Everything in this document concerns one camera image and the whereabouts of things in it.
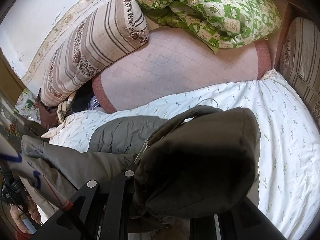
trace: silver bolt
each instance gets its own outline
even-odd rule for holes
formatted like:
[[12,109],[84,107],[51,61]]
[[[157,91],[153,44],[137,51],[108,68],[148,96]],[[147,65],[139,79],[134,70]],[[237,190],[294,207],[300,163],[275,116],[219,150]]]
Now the silver bolt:
[[132,177],[134,175],[134,171],[126,171],[124,174],[127,177]]
[[95,180],[90,180],[87,183],[88,187],[95,187],[97,185],[97,182]]

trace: human hand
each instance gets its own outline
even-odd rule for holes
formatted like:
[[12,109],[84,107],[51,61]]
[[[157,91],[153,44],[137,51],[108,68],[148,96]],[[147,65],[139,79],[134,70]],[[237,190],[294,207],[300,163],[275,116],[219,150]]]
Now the human hand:
[[[36,203],[32,200],[30,196],[28,196],[28,211],[31,214],[31,218],[36,221],[38,224],[41,222],[41,216],[38,211],[38,207]],[[17,227],[20,229],[22,233],[30,234],[29,229],[26,227],[26,225],[21,220],[20,216],[23,214],[23,212],[16,206],[12,205],[10,208],[10,214],[16,223]]]

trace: black strap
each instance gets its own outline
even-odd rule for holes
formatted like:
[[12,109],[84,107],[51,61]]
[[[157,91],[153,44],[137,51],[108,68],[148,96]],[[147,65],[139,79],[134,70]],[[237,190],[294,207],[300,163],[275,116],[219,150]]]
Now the black strap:
[[178,114],[175,117],[169,119],[168,122],[160,126],[150,135],[147,140],[148,146],[153,145],[162,137],[176,130],[176,128],[188,118],[199,117],[202,115],[213,114],[217,112],[222,112],[222,110],[214,108],[212,106],[195,106],[181,114]]

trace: striped pillow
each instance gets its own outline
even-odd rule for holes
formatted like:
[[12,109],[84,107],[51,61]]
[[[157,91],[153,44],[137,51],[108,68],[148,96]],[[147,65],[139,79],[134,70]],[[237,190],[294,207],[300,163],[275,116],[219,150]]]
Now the striped pillow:
[[41,101],[50,107],[101,70],[148,41],[148,27],[134,0],[111,0],[85,19],[54,53],[44,74]]
[[320,125],[320,32],[297,17],[291,23],[280,57],[280,71]]

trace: green patterned blanket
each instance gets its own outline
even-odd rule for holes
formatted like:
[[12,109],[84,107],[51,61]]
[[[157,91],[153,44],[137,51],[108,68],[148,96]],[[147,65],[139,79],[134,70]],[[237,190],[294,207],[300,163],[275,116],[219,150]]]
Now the green patterned blanket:
[[272,0],[136,0],[162,25],[185,29],[218,48],[241,47],[281,25]]

